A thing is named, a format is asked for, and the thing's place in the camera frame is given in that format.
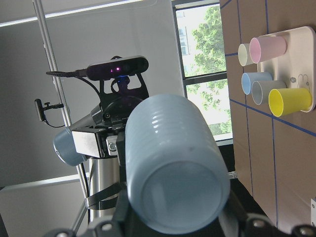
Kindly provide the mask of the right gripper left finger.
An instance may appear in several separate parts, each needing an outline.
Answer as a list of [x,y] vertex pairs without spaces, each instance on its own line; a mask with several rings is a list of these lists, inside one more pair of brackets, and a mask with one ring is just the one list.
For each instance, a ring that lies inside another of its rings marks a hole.
[[77,235],[71,229],[54,229],[44,237],[124,237],[124,222],[128,214],[127,191],[122,190],[118,194],[116,210],[111,219],[101,217],[91,222],[82,235]]

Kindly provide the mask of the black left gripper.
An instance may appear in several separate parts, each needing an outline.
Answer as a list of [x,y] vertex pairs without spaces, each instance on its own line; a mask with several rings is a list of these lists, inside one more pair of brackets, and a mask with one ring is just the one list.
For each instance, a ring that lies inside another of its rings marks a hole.
[[115,158],[118,156],[116,142],[126,127],[134,108],[148,95],[120,96],[112,100],[102,111],[96,106],[88,115],[71,126],[75,151],[92,158]]

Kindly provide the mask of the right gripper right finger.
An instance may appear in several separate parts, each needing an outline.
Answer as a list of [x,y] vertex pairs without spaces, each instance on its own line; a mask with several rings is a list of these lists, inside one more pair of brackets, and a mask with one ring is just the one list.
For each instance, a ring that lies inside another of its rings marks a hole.
[[291,233],[279,230],[268,217],[247,213],[234,192],[230,192],[222,210],[222,230],[226,237],[314,237],[316,228],[311,225],[298,225]]

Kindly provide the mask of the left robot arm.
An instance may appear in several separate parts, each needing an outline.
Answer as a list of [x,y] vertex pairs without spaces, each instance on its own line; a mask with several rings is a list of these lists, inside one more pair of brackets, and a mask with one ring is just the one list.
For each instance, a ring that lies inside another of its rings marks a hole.
[[125,125],[131,110],[134,108],[128,102],[139,103],[148,97],[147,92],[142,92],[139,89],[131,92],[102,93],[101,102],[89,114],[66,127],[54,138],[53,146],[61,161],[77,167],[85,198],[118,182],[121,171],[118,158],[109,155],[107,150],[104,151],[101,158],[78,153],[72,131],[76,128],[86,128],[89,131],[105,129],[107,131],[106,137],[115,135],[116,133],[112,131],[113,122]]

